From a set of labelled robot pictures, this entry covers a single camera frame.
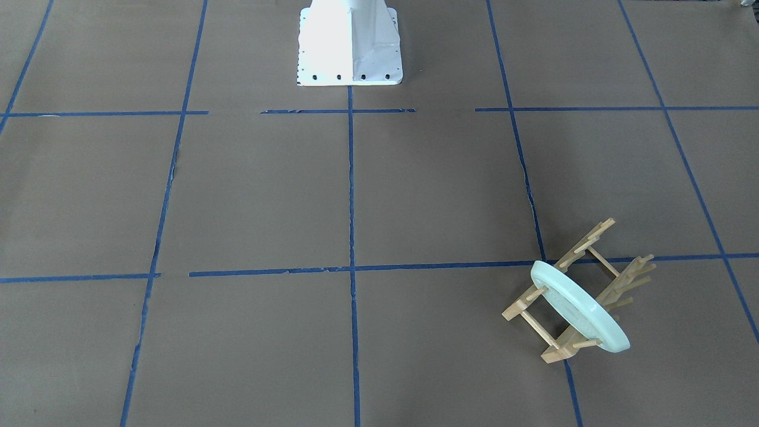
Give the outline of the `light green plate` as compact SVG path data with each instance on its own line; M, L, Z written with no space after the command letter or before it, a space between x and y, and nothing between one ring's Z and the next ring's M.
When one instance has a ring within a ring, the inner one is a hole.
M630 348L630 341L618 322L604 307L571 278L552 265L535 260L531 280L553 309L569 325L589 340L598 340L607 352L622 352Z

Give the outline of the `wooden dish rack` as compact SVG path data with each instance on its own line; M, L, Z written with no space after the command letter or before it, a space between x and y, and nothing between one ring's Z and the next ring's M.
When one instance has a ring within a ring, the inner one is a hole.
M535 260L530 270L531 286L501 313L506 321L523 318L542 338L547 344L547 349L541 354L545 363L567 360L588 347L618 353L631 346L628 336L610 311L632 303L633 298L623 298L623 295L648 283L648 273L656 265L652 262L654 256L648 254L635 257L623 270L617 270L599 254L594 244L614 224L615 219L612 218L599 222L553 264ZM587 254L599 260L613 276L613 280L596 297L588 294L567 275L569 267ZM566 330L558 337L553 337L528 311L539 298L544 298L567 322Z

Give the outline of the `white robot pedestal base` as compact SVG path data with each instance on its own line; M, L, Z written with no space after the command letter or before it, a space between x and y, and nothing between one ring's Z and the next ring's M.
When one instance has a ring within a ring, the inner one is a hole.
M385 1L312 1L300 10L298 86L398 85L403 78L398 14Z

